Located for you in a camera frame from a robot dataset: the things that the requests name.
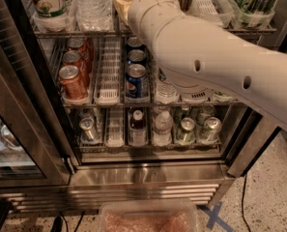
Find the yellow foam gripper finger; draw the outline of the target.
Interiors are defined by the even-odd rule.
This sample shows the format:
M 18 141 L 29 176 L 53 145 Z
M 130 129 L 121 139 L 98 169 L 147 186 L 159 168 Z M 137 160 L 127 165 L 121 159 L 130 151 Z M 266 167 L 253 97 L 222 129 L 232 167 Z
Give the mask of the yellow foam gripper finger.
M 138 0 L 112 0 L 119 18 L 126 25 L 136 23 L 136 14 L 139 12 Z

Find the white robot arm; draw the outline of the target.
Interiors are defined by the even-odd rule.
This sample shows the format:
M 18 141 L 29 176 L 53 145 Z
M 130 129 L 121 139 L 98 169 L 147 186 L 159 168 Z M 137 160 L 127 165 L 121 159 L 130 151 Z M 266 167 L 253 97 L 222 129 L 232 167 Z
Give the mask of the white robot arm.
M 223 92 L 287 131 L 287 54 L 268 50 L 195 16 L 178 0 L 113 0 L 178 92 Z

